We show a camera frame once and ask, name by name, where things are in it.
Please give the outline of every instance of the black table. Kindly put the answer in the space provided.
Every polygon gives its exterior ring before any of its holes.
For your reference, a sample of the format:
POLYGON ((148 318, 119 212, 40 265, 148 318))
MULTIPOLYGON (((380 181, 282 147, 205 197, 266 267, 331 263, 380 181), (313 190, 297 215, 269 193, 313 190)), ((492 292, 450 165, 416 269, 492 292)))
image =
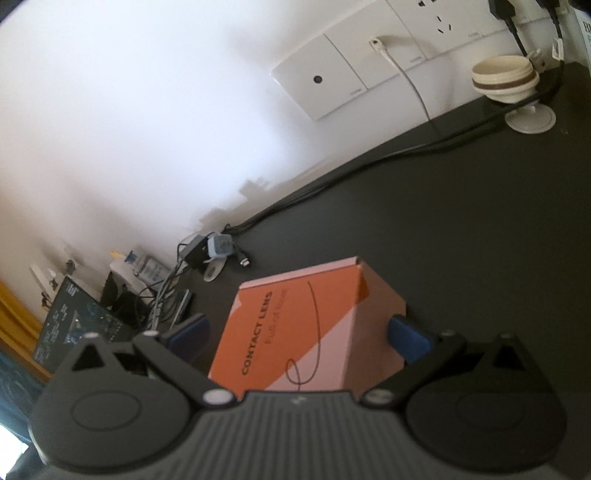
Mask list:
MULTIPOLYGON (((550 132, 523 135, 498 122, 453 150, 367 170, 239 236, 251 268, 229 261, 210 284, 197 272, 183 282, 196 294, 191 309, 213 323, 196 366, 208 369, 240 283, 358 255, 430 330, 451 328, 472 341, 517 333, 568 409, 569 433, 556 466, 584 478, 591 471, 587 69, 567 65, 550 105, 558 119, 550 132)), ((480 98, 439 117, 436 126, 453 131, 491 108, 480 98)), ((433 135, 431 125, 422 125, 349 165, 433 135)))

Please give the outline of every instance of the white screw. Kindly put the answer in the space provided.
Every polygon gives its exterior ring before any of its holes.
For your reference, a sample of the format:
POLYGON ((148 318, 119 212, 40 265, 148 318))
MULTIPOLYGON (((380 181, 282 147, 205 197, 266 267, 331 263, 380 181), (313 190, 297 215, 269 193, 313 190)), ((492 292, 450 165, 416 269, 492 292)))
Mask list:
POLYGON ((226 405, 234 400, 234 394, 225 388, 214 388, 203 394, 203 401, 210 405, 226 405))
POLYGON ((374 388, 368 391, 363 399, 372 405, 388 405, 394 399, 394 394, 385 388, 374 388))

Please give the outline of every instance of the plug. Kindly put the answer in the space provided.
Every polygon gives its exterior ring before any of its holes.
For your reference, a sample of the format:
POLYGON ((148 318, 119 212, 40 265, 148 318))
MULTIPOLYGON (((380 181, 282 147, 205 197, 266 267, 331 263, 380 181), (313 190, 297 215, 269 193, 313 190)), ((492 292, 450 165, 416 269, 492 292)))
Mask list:
POLYGON ((371 38, 369 40, 369 44, 371 45, 371 47, 378 52, 380 55, 383 55, 382 52, 386 51, 386 47, 384 47, 384 44, 382 43, 382 41, 379 39, 379 37, 374 37, 371 38))
POLYGON ((498 20, 506 21, 515 16, 515 7, 509 0, 488 0, 488 7, 491 14, 498 20))
POLYGON ((552 8, 560 7, 560 0, 535 0, 538 2, 540 8, 545 8, 550 11, 552 8))

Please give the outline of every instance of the cardboard box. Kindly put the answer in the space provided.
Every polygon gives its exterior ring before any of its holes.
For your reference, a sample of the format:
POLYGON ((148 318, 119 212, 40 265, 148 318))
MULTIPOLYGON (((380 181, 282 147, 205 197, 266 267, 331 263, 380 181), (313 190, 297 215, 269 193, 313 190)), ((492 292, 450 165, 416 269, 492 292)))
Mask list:
POLYGON ((209 377, 247 390, 351 390, 402 369, 387 340, 404 300, 358 258, 243 283, 209 377))

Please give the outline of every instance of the wall socket panel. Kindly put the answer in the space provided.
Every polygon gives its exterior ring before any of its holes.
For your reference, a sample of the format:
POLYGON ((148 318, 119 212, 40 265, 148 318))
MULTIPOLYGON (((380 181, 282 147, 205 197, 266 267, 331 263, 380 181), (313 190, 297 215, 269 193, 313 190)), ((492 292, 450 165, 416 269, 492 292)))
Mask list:
POLYGON ((296 51, 272 76, 313 120, 367 90, 325 35, 296 51))
POLYGON ((329 28, 326 36, 367 88, 399 74, 371 47, 369 40, 373 37, 382 40, 389 54, 404 70, 425 61, 425 55, 386 0, 363 7, 329 28))
MULTIPOLYGON (((536 0, 510 1, 516 24, 549 17, 536 0)), ((568 0, 560 3, 558 14, 568 13, 568 0)), ((407 70, 505 29, 488 0, 375 0, 309 41, 272 76, 310 118, 319 119, 398 75, 369 45, 373 37, 407 70)))
POLYGON ((463 7, 478 0, 388 1, 428 59, 482 36, 463 7))

